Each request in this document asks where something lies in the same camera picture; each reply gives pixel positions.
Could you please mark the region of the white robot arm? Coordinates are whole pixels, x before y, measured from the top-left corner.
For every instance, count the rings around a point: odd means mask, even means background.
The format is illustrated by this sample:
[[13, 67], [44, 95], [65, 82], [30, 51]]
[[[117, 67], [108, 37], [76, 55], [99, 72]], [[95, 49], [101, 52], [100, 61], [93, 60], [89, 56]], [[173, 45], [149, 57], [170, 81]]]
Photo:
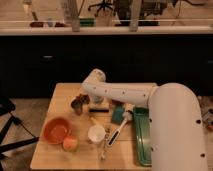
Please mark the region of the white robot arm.
[[201, 109], [179, 83], [108, 83], [94, 69], [82, 82], [89, 94], [149, 110], [152, 171], [208, 171]]

